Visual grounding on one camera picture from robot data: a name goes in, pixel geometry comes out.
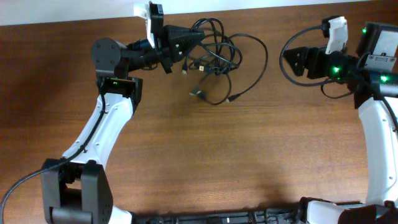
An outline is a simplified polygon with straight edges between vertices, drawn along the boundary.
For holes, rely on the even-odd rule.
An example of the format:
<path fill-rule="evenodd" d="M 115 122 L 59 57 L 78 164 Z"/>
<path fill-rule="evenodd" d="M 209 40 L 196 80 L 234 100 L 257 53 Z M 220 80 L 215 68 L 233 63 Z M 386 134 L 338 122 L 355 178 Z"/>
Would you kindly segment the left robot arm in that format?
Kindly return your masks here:
<path fill-rule="evenodd" d="M 99 96 L 76 141 L 60 159 L 47 159 L 41 174 L 47 223 L 133 223 L 134 214 L 113 203 L 105 169 L 125 124 L 133 117 L 142 95 L 142 79 L 135 70 L 159 63 L 170 73 L 204 38 L 201 29 L 166 25 L 155 30 L 155 45 L 138 40 L 124 45 L 110 38 L 91 48 Z"/>

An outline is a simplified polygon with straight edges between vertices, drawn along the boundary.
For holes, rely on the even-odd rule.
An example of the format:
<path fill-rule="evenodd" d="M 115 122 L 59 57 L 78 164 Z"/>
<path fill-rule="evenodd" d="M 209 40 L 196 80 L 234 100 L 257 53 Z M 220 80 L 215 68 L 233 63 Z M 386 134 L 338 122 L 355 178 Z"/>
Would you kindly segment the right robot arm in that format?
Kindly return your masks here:
<path fill-rule="evenodd" d="M 290 65 L 291 83 L 306 76 L 309 86 L 346 85 L 363 126 L 368 160 L 364 203 L 338 204 L 303 197 L 296 210 L 268 210 L 278 223 L 397 222 L 397 27 L 367 22 L 355 55 L 348 55 L 348 25 L 342 16 L 325 19 L 318 29 L 328 43 L 291 48 L 285 44 L 279 63 Z"/>

